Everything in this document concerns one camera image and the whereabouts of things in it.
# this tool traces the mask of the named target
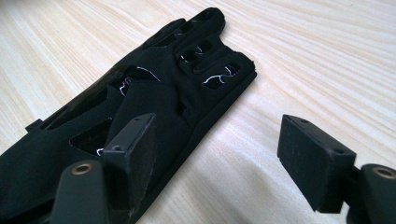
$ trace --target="black plastic bracket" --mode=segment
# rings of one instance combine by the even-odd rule
[[[112,210],[133,214],[147,193],[156,161],[155,117],[132,119],[102,152]]]
[[[99,161],[80,161],[62,172],[49,223],[109,223],[105,179]]]
[[[306,119],[284,115],[277,156],[312,209],[350,209],[349,224],[395,223],[396,171],[378,164],[354,167],[356,153]]]

